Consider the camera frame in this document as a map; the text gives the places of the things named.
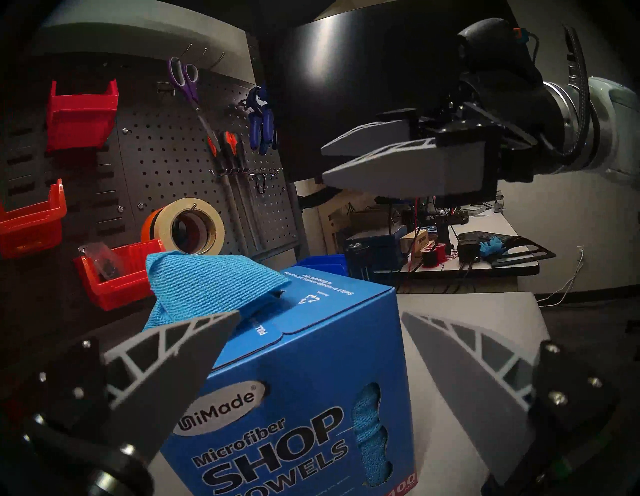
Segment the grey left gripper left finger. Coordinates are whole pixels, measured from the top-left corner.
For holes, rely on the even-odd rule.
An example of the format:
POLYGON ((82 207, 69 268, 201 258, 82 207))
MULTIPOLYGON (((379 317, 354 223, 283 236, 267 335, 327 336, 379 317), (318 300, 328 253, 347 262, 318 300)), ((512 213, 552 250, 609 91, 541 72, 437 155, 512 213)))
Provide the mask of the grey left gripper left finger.
POLYGON ((43 407, 25 421, 32 443, 76 449, 89 460, 103 447, 131 445, 150 461, 196 399, 241 321, 216 313, 142 331, 105 353, 98 340, 74 346, 45 373, 43 407))

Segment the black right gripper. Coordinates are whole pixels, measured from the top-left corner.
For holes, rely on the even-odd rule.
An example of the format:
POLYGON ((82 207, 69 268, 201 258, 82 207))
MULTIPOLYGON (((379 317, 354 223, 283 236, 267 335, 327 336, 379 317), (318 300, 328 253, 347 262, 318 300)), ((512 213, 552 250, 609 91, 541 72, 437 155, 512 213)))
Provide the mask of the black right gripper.
POLYGON ((378 114, 323 145, 321 154, 352 158, 322 174, 327 186, 410 199, 436 197, 444 206, 491 199, 500 180, 531 183, 563 164, 543 145, 561 152, 565 119, 544 84, 519 75, 460 75, 455 103, 471 117, 499 125, 446 125, 415 108, 378 114))

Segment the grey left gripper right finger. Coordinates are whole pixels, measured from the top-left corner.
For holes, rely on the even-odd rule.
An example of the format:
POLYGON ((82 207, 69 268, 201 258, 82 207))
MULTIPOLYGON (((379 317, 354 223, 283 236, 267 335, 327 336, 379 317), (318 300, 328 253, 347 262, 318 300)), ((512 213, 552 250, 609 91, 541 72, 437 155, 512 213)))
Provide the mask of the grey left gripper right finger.
POLYGON ((417 312, 401 321, 494 481, 564 481, 609 443, 619 394, 566 347, 545 339, 530 352, 417 312))

